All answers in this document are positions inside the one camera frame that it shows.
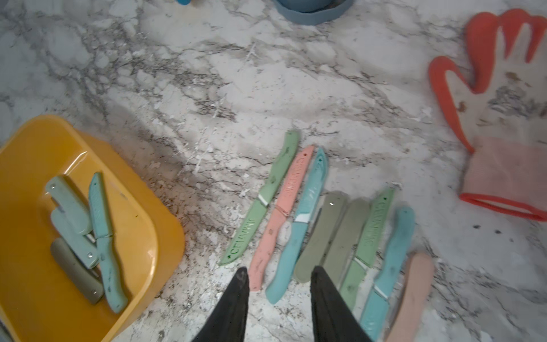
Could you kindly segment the yellow plastic storage tray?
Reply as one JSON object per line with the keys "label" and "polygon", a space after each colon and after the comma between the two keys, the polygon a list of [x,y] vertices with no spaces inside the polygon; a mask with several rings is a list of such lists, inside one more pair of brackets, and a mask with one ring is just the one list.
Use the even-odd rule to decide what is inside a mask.
{"label": "yellow plastic storage tray", "polygon": [[[54,261],[55,203],[66,175],[86,198],[100,172],[128,306],[91,304]],[[178,220],[106,142],[55,115],[24,124],[1,147],[1,322],[15,341],[110,341],[148,307],[185,250]]]}

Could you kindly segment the pink sheathed fruit knife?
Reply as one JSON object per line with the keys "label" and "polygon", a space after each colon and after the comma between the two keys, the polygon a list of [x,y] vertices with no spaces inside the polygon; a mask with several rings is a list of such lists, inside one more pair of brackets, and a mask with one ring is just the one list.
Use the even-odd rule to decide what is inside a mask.
{"label": "pink sheathed fruit knife", "polygon": [[279,231],[293,209],[315,148],[314,145],[304,148],[295,157],[287,172],[268,224],[250,263],[249,289],[251,292],[258,292],[262,288],[264,272],[273,255]]}

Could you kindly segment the green sheathed fruit knife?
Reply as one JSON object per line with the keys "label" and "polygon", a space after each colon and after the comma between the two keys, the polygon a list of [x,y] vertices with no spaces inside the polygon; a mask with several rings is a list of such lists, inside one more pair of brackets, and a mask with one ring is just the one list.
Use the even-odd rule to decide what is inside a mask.
{"label": "green sheathed fruit knife", "polygon": [[249,242],[262,223],[269,209],[270,202],[273,200],[274,195],[276,195],[281,182],[289,170],[298,150],[299,141],[299,131],[287,131],[285,133],[283,147],[272,164],[269,176],[253,201],[252,206],[249,208],[240,228],[236,230],[236,234],[228,248],[226,248],[222,259],[219,260],[219,266],[234,262],[245,252]]}

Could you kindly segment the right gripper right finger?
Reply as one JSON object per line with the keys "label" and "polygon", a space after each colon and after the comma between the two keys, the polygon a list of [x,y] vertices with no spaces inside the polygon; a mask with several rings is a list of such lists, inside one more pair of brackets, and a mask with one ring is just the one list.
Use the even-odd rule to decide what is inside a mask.
{"label": "right gripper right finger", "polygon": [[321,266],[311,274],[311,313],[314,341],[371,342]]}

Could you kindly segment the teal ceramic sheathed knife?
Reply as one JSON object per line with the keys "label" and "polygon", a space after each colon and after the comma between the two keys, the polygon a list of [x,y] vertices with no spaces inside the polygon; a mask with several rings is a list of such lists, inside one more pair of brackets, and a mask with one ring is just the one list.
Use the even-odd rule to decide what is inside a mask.
{"label": "teal ceramic sheathed knife", "polygon": [[276,304],[289,287],[304,237],[319,203],[327,174],[328,157],[324,149],[319,148],[294,215],[289,241],[280,256],[275,276],[265,291],[266,298],[271,304]]}

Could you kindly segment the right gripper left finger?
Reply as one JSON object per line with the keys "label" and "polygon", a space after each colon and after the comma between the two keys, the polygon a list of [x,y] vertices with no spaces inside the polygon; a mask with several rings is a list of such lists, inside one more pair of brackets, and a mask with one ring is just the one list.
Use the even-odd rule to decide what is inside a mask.
{"label": "right gripper left finger", "polygon": [[249,310],[249,275],[239,268],[208,320],[192,339],[198,341],[244,341]]}

